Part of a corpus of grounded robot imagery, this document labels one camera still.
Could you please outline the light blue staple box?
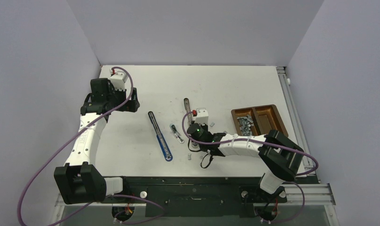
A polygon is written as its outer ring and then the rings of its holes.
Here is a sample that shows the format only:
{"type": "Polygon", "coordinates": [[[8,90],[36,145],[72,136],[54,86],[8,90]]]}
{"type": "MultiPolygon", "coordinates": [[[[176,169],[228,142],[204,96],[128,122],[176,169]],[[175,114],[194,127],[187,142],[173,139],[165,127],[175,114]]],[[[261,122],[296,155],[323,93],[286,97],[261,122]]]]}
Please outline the light blue staple box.
{"type": "Polygon", "coordinates": [[[182,138],[181,134],[179,133],[178,129],[174,124],[170,124],[170,129],[172,131],[173,136],[178,140],[179,143],[183,144],[184,139],[182,138]]]}

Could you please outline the silver black stapler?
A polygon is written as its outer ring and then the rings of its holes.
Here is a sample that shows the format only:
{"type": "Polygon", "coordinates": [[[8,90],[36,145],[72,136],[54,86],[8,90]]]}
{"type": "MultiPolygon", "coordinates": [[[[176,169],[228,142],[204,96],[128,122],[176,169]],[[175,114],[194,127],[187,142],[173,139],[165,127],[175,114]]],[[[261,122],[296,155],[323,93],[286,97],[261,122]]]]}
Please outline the silver black stapler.
{"type": "MultiPolygon", "coordinates": [[[[189,99],[184,98],[183,103],[184,103],[184,108],[185,108],[186,112],[192,112],[189,99]]],[[[190,126],[193,123],[192,114],[188,114],[187,119],[188,119],[188,126],[190,126]]],[[[197,143],[191,141],[191,148],[189,148],[189,149],[191,152],[196,152],[199,149],[199,146],[197,143]]]]}

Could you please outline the brown plastic divided tray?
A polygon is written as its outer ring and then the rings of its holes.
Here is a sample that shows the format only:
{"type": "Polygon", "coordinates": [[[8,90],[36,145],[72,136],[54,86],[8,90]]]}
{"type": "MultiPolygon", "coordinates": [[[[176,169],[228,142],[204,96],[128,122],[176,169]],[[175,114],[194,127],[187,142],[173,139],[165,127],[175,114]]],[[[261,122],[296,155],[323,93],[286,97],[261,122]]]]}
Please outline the brown plastic divided tray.
{"type": "Polygon", "coordinates": [[[277,130],[288,137],[288,132],[275,105],[253,106],[231,110],[236,131],[240,136],[243,135],[240,132],[237,117],[248,114],[256,120],[259,135],[268,134],[270,130],[277,130]]]}

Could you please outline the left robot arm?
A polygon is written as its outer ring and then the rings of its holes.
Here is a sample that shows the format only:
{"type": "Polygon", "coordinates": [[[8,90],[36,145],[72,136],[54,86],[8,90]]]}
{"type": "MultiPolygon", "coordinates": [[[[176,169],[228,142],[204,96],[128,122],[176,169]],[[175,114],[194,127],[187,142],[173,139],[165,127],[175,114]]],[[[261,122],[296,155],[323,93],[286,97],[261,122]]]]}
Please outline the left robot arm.
{"type": "Polygon", "coordinates": [[[106,178],[96,169],[95,157],[102,131],[109,120],[107,112],[135,113],[140,103],[137,89],[125,89],[124,81],[92,79],[91,92],[80,109],[81,133],[64,165],[54,171],[54,179],[66,204],[103,202],[112,195],[118,202],[129,200],[131,190],[121,177],[106,178]]]}

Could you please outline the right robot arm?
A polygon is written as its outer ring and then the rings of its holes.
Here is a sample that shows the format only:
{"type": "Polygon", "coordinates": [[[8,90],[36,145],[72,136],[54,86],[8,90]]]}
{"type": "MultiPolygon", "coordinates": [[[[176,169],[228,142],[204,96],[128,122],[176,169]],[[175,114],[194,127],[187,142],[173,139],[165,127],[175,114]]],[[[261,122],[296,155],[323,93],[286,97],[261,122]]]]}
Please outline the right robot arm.
{"type": "Polygon", "coordinates": [[[278,130],[260,136],[239,136],[215,133],[198,123],[190,125],[186,133],[200,149],[211,156],[246,156],[260,158],[268,170],[256,189],[257,197],[267,202],[275,196],[283,182],[293,182],[303,158],[303,149],[278,130]]]}

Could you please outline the blue stapler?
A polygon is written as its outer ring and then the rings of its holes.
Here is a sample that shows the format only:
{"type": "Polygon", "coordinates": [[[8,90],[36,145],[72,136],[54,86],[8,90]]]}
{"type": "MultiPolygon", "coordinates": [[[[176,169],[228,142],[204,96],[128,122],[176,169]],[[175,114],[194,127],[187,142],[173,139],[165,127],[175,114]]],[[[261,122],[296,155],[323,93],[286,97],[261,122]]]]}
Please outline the blue stapler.
{"type": "Polygon", "coordinates": [[[170,149],[169,149],[169,147],[168,147],[168,145],[166,143],[166,140],[165,140],[165,138],[164,138],[164,136],[163,136],[163,134],[162,134],[159,126],[158,126],[158,123],[157,123],[157,120],[155,118],[154,113],[152,111],[149,111],[148,112],[148,117],[149,117],[149,120],[150,120],[150,122],[151,122],[151,124],[152,124],[152,126],[153,126],[153,128],[154,128],[154,130],[156,132],[156,138],[157,138],[157,141],[158,141],[158,143],[160,145],[160,148],[161,148],[161,151],[163,153],[164,159],[166,161],[171,161],[173,159],[173,156],[172,156],[172,154],[170,152],[170,149]]]}

